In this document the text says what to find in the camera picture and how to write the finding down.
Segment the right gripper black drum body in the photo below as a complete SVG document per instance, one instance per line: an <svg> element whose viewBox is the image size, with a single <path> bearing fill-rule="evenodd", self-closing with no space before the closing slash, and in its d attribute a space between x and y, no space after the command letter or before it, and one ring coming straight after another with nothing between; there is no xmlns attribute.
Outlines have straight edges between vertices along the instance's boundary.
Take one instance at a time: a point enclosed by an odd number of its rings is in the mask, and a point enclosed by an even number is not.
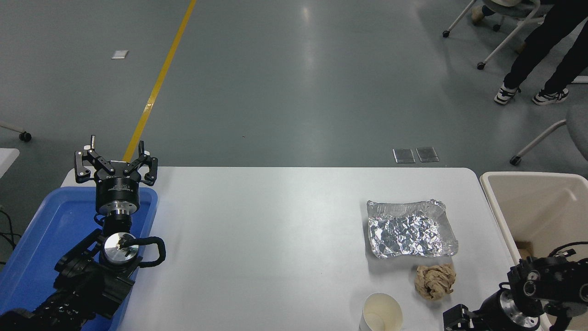
<svg viewBox="0 0 588 331"><path fill-rule="evenodd" d="M500 289L489 296L473 313L473 327L475 331L506 331L506 316L501 304L501 295L506 289Z"/></svg>

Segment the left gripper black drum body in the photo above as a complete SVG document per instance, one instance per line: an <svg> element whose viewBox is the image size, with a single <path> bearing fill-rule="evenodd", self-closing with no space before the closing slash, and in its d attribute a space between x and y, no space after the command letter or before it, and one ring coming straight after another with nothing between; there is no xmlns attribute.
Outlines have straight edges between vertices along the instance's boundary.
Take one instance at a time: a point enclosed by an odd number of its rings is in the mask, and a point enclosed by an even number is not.
<svg viewBox="0 0 588 331"><path fill-rule="evenodd" d="M121 206L127 210L140 208L139 172L111 175L99 170L95 172L95 182L96 210L115 210Z"/></svg>

